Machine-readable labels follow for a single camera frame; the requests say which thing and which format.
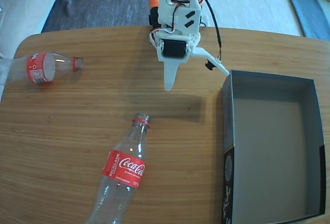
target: black box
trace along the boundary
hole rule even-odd
[[[231,71],[223,84],[222,224],[324,214],[325,152],[312,79]]]

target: wooden table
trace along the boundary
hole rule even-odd
[[[205,60],[181,66],[171,92],[149,44],[149,27],[110,27],[27,38],[17,57],[56,51],[85,69],[48,85],[15,84],[0,104],[0,223],[84,223],[101,171],[136,112],[152,119],[148,167],[124,223],[220,223],[225,75]],[[215,31],[201,46],[217,54]],[[314,78],[330,143],[330,43],[222,29],[228,69]],[[330,150],[326,149],[327,175]],[[326,215],[304,223],[330,223]]]

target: red label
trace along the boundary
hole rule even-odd
[[[128,186],[139,187],[145,162],[126,153],[111,150],[102,174]]]
[[[32,83],[48,82],[43,71],[46,52],[30,55],[26,63],[27,77]]]

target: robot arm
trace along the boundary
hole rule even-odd
[[[190,56],[208,60],[207,68],[217,67],[226,75],[219,58],[214,58],[197,47],[201,34],[200,21],[202,0],[149,0],[150,42],[157,51],[158,60],[164,63],[164,87],[170,91],[179,66],[187,63]]]

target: empty bottle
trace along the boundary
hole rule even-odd
[[[93,210],[85,224],[119,224],[142,178],[147,160],[150,117],[137,114],[133,125],[110,151]]]
[[[69,72],[82,70],[84,67],[82,58],[68,58],[53,52],[27,55],[17,59],[2,59],[0,63],[9,67],[6,84],[51,82]]]

